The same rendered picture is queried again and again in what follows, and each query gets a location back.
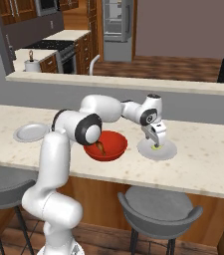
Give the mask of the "white paper towel roll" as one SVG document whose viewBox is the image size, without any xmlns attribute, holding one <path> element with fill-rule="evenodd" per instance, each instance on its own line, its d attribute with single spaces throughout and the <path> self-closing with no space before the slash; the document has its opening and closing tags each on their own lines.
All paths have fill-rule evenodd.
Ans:
<svg viewBox="0 0 224 255">
<path fill-rule="evenodd" d="M 34 53 L 32 50 L 29 51 L 29 59 L 26 60 L 24 64 L 25 64 L 26 72 L 34 72 L 34 73 L 41 72 L 39 61 L 34 58 Z"/>
</svg>

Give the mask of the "wooden base cupboards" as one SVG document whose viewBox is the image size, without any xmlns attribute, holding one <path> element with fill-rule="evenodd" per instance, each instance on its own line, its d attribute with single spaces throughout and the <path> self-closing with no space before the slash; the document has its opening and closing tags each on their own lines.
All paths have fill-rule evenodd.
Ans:
<svg viewBox="0 0 224 255">
<path fill-rule="evenodd" d="M 74 48 L 77 74 L 87 75 L 91 60 L 99 53 L 97 37 L 89 32 L 75 41 Z"/>
</svg>

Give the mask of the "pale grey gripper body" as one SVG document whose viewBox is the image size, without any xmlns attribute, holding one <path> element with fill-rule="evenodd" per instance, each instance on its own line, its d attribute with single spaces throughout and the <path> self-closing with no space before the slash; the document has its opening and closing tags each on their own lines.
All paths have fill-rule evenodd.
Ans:
<svg viewBox="0 0 224 255">
<path fill-rule="evenodd" d="M 152 123 L 148 126 L 142 127 L 146 139 L 151 139 L 156 147 L 165 144 L 166 141 L 166 126 L 163 122 Z"/>
</svg>

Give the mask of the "brown chicken drumstick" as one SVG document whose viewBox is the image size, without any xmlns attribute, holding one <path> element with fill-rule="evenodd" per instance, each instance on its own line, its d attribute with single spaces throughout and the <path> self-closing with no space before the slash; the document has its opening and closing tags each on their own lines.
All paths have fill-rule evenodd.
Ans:
<svg viewBox="0 0 224 255">
<path fill-rule="evenodd" d="M 100 150 L 101 154 L 103 156 L 105 156 L 106 155 L 106 151 L 105 151 L 105 147 L 104 147 L 103 143 L 98 140 L 98 141 L 96 141 L 95 145 Z"/>
</svg>

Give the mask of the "silver fridge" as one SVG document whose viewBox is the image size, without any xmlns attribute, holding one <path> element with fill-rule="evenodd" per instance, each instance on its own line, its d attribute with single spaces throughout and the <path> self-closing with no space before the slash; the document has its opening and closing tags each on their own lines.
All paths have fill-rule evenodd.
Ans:
<svg viewBox="0 0 224 255">
<path fill-rule="evenodd" d="M 133 0 L 103 0 L 104 60 L 131 61 Z"/>
</svg>

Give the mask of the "red bowl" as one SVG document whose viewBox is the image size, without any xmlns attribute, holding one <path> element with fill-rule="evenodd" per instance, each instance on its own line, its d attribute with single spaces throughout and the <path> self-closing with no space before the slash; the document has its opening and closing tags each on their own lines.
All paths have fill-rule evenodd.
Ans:
<svg viewBox="0 0 224 255">
<path fill-rule="evenodd" d="M 99 138 L 105 147 L 106 155 L 103 156 L 95 143 L 85 145 L 86 154 L 97 161 L 113 161 L 122 156 L 127 148 L 127 139 L 116 131 L 104 130 Z"/>
</svg>

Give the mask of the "black hob with oven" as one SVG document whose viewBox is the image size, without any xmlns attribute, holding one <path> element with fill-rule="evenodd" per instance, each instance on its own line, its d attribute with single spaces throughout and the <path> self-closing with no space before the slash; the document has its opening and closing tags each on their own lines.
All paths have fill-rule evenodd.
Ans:
<svg viewBox="0 0 224 255">
<path fill-rule="evenodd" d="M 41 40 L 27 46 L 27 49 L 56 50 L 58 72 L 61 74 L 75 74 L 76 54 L 73 41 L 66 40 Z"/>
</svg>

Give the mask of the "silver sink tap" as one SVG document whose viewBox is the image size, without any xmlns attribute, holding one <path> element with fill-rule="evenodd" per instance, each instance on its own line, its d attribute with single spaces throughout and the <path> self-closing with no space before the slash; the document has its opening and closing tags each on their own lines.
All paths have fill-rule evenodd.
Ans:
<svg viewBox="0 0 224 255">
<path fill-rule="evenodd" d="M 89 75 L 92 76 L 94 74 L 94 65 L 99 60 L 101 55 L 96 55 L 90 62 Z"/>
</svg>

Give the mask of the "wooden wall cupboards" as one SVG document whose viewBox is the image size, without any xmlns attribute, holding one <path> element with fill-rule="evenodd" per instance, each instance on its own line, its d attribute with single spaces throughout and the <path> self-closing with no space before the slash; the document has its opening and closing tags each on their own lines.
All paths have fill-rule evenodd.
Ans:
<svg viewBox="0 0 224 255">
<path fill-rule="evenodd" d="M 0 16 L 4 25 L 37 17 L 34 0 L 0 0 Z"/>
</svg>

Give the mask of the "silver microwave oven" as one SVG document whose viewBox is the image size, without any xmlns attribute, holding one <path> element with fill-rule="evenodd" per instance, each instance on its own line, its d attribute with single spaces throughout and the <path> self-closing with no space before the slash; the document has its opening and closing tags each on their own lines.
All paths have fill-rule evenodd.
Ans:
<svg viewBox="0 0 224 255">
<path fill-rule="evenodd" d="M 57 0 L 35 0 L 39 17 L 51 15 L 58 11 Z"/>
</svg>

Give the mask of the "grey plate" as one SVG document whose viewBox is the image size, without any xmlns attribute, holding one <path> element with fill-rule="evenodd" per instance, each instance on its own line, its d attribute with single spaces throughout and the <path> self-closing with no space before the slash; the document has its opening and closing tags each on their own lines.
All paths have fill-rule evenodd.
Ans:
<svg viewBox="0 0 224 255">
<path fill-rule="evenodd" d="M 32 123 L 17 128 L 13 133 L 13 138 L 19 142 L 34 142 L 42 139 L 50 127 L 41 123 Z"/>
<path fill-rule="evenodd" d="M 151 160 L 169 160 L 177 155 L 177 147 L 171 140 L 167 140 L 160 149 L 152 149 L 153 145 L 154 142 L 151 139 L 143 138 L 138 143 L 137 150 L 142 156 Z"/>
</svg>

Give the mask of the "wooden drawer cupboard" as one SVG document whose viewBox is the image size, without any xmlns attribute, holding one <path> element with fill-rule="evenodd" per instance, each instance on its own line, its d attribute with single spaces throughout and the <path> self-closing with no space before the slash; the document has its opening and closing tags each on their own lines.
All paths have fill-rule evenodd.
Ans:
<svg viewBox="0 0 224 255">
<path fill-rule="evenodd" d="M 48 58 L 40 62 L 40 68 L 42 73 L 57 73 L 57 60 L 56 55 L 51 55 Z"/>
</svg>

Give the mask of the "grey bar stool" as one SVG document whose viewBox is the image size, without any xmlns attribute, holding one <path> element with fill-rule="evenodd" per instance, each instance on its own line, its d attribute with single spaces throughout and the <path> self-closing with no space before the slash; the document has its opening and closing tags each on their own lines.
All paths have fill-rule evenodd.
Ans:
<svg viewBox="0 0 224 255">
<path fill-rule="evenodd" d="M 123 215 L 131 226 L 129 251 L 135 254 L 138 234 L 167 240 L 166 255 L 174 255 L 175 241 L 202 215 L 184 192 L 132 186 L 119 192 Z"/>
<path fill-rule="evenodd" d="M 31 255 L 35 255 L 35 253 L 20 211 L 20 205 L 24 193 L 36 183 L 37 178 L 37 171 L 0 166 L 0 209 L 14 209 Z M 1 255 L 5 255 L 1 238 L 0 252 Z"/>
</svg>

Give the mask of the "tall wooden cupboard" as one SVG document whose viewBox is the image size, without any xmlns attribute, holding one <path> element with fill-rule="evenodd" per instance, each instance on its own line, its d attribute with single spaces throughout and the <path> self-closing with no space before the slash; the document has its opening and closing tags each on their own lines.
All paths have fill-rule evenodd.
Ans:
<svg viewBox="0 0 224 255">
<path fill-rule="evenodd" d="M 104 32 L 102 0 L 87 0 L 88 27 L 91 31 L 92 54 L 104 59 Z"/>
</svg>

